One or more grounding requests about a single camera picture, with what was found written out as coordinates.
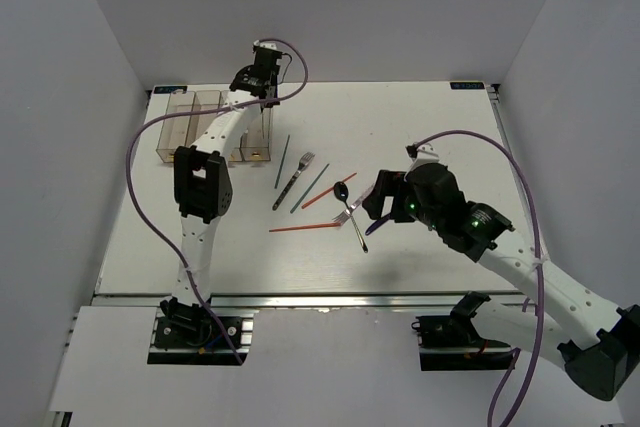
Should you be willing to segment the dark blue plastic knife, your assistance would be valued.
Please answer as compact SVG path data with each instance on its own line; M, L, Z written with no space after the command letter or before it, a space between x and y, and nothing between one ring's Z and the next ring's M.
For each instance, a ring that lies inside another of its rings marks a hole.
M388 216L384 216L376 221L374 221L366 230L365 230L365 235L369 236L371 234L373 234L376 230L378 230L380 227L382 227L384 224L386 224L388 221L390 220L390 218Z

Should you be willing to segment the black spoon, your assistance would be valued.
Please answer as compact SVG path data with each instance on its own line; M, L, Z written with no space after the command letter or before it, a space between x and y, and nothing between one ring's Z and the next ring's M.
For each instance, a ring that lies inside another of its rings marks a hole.
M348 187L347 187L347 185L345 183L343 183L341 181L336 182L334 184L334 186L333 186L333 193L334 193L334 197L337 200L341 201L344 204L345 208L349 207L349 202L348 202L349 190L348 190ZM353 226L353 228L355 230L355 233L356 233L356 235L358 237L358 241L360 243L360 246L361 246L363 252L364 253L368 253L369 252L368 246L366 244L364 236L362 235L362 233L361 233L361 231L360 231L360 229L359 229L359 227L357 225L357 222L356 222L356 220L355 220L355 218L353 216L353 213L350 214L349 220L352 223L352 226Z

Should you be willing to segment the pink handled fork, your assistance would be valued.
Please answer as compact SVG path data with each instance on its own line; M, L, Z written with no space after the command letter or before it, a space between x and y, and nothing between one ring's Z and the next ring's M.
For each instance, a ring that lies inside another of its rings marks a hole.
M372 193L373 188L374 185L371 184L365 191L361 193L361 195L356 200L349 204L348 208L343 209L336 217L332 219L332 221L339 225L343 225L345 222L347 222L350 218L350 214L362 205L367 196Z

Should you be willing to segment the iridescent red spoon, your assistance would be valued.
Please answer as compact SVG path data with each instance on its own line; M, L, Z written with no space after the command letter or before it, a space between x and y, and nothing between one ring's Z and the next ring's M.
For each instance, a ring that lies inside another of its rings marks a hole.
M267 103L262 102L260 104L260 134L261 134L261 143L265 144L268 142L269 137L269 122L265 121L265 113L267 110Z

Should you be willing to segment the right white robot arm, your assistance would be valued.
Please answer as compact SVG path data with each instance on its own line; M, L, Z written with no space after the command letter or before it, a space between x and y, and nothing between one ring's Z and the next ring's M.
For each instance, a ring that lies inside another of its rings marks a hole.
M497 274L541 309L543 320L511 310L486 294L469 293L452 310L461 344L482 338L539 353L581 390L613 400L639 365L639 307L597 295L526 245L495 208L465 198L454 174L431 146L409 150L408 171L382 170L362 203L370 219L420 222L451 250Z

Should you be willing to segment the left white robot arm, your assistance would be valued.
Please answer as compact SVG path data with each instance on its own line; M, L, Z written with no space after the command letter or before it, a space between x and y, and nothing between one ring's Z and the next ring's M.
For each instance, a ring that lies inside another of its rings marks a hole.
M231 206L233 188L228 163L233 150L261 110L277 96L283 53L273 42L253 47L253 63L236 73L222 110L201 135L174 155L174 198L181 220L180 270L172 297L186 306L209 298L214 237Z

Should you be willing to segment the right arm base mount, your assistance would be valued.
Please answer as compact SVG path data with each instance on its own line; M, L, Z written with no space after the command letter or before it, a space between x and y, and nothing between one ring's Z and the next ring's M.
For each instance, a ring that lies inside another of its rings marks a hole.
M481 337L472 320L491 297L467 293L447 315L422 315L411 328L418 338L422 372L504 371L514 359L508 344Z

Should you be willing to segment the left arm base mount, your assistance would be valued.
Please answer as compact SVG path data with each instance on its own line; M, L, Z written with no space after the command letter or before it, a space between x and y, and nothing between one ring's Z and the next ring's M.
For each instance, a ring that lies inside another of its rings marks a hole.
M216 322L199 304L160 302L152 330L148 365L240 366L250 343L249 319L219 316Z

